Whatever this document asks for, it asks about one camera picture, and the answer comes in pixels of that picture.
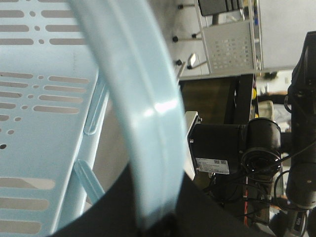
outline oblong slot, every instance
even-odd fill
[[[0,32],[27,32],[29,30],[26,25],[0,25]]]
[[[79,87],[68,87],[68,86],[56,86],[56,85],[46,85],[44,86],[45,90],[56,90],[56,91],[66,91],[66,92],[76,92],[76,93],[85,93],[84,88]]]
[[[0,39],[0,45],[32,45],[32,39]]]
[[[89,83],[88,79],[83,79],[83,78],[68,78],[68,77],[50,76],[48,79],[51,81],[68,82],[68,83],[81,83],[81,84]]]
[[[55,95],[41,95],[39,99],[47,100],[47,101],[78,103],[78,104],[83,102],[83,99],[79,97],[66,97],[66,96],[55,96]]]
[[[0,91],[0,97],[6,97],[6,98],[21,98],[21,93],[14,93],[14,92],[4,92]]]
[[[76,25],[47,25],[45,28],[49,32],[80,32]]]
[[[0,109],[8,109],[12,110],[16,107],[15,104],[9,104],[9,103],[0,103]]]
[[[53,45],[84,45],[84,39],[50,39],[49,42]]]
[[[41,105],[35,106],[34,107],[34,111],[59,113],[59,114],[77,114],[77,113],[79,113],[79,109],[77,109],[77,108],[41,106]]]
[[[28,84],[18,83],[18,82],[0,81],[0,86],[26,88],[26,87],[28,87]]]
[[[41,15],[46,18],[74,18],[73,12],[69,10],[44,10]]]
[[[8,115],[0,115],[0,121],[7,121],[10,118]]]
[[[19,10],[0,10],[0,18],[24,17],[23,11]]]
[[[0,72],[0,77],[31,79],[33,75],[28,73]]]
[[[49,202],[45,199],[24,199],[0,197],[0,208],[19,210],[46,210]]]
[[[0,178],[0,187],[51,190],[55,187],[55,182],[37,178]]]
[[[40,227],[39,222],[0,220],[0,233],[36,234]]]

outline black cylindrical motor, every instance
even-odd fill
[[[267,118],[255,118],[247,125],[197,124],[190,134],[190,149],[199,171],[234,174],[241,164],[255,171],[280,159],[280,128]],[[256,177],[270,179],[279,168],[274,165]]]
[[[246,150],[242,156],[242,165],[248,172],[268,167],[280,160],[281,130],[279,126],[267,118],[255,118],[248,123]],[[276,164],[263,169],[253,178],[271,179],[280,169]]]

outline black machine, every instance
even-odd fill
[[[290,155],[283,159],[280,128],[267,118],[255,118],[248,124],[238,125],[197,123],[188,140],[196,171],[213,174],[209,187],[204,190],[214,200],[223,206],[226,203],[231,206],[232,202],[238,204],[238,201],[239,205],[247,203],[246,208],[254,215],[239,217],[248,217],[251,223],[261,224],[262,218],[255,215],[258,202],[264,203],[259,211],[269,210],[270,205],[277,206],[285,211],[292,236],[301,236],[308,210],[316,206],[316,32],[306,36],[284,106],[291,113],[292,133],[288,141],[291,149],[287,151]],[[290,158],[287,199],[278,198],[277,182],[287,172],[276,179],[274,187],[273,177],[280,171],[281,162]]]

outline metal leg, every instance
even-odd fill
[[[196,41],[196,40],[202,40],[202,38],[182,38],[179,39],[177,36],[172,37],[173,42],[179,42],[179,41]]]
[[[183,73],[183,71],[184,71],[184,69],[185,69],[185,65],[186,65],[186,62],[182,63],[181,68],[180,68],[180,70],[179,70],[179,72],[178,72],[178,75],[177,75],[177,82],[178,82],[178,83],[179,83],[179,81],[180,81],[180,76],[182,75],[182,73]]]
[[[192,38],[196,39],[197,36],[200,35],[200,34],[201,34],[201,31],[196,32],[196,33],[192,34],[191,36],[192,36]]]
[[[181,10],[181,9],[183,9],[185,7],[195,7],[195,5],[194,4],[179,4],[178,5],[178,9],[179,10]]]

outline white wall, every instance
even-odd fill
[[[277,78],[273,80],[266,80],[262,77],[257,77],[257,92],[258,95],[265,93],[265,86],[268,87],[267,92],[287,91],[291,85],[292,70],[280,71],[277,73]]]

